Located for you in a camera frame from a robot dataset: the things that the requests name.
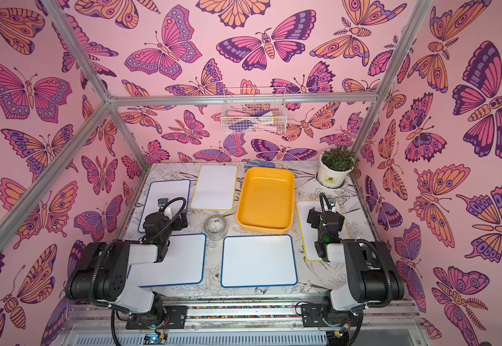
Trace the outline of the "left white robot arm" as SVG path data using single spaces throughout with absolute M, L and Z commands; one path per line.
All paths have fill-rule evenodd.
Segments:
M 173 198 L 145 217 L 144 236 L 137 241 L 92 242 L 66 283 L 66 298 L 111 310 L 139 327 L 164 327 L 170 321 L 162 299 L 128 280 L 134 265 L 153 265 L 166 258 L 170 237 L 187 226 L 187 199 Z

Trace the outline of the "yellow plastic storage box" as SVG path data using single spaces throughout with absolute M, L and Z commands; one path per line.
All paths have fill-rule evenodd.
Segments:
M 282 235 L 293 224 L 294 203 L 292 172 L 252 167 L 245 174 L 236 220 L 248 232 Z

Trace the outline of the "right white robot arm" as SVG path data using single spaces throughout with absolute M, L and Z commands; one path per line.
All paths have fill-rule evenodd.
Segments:
M 325 293 L 321 304 L 299 304 L 304 325 L 347 329 L 366 309 L 389 306 L 405 296 L 405 284 L 387 245 L 344 238 L 346 218 L 334 198 L 297 203 L 305 259 L 342 264 L 346 282 Z

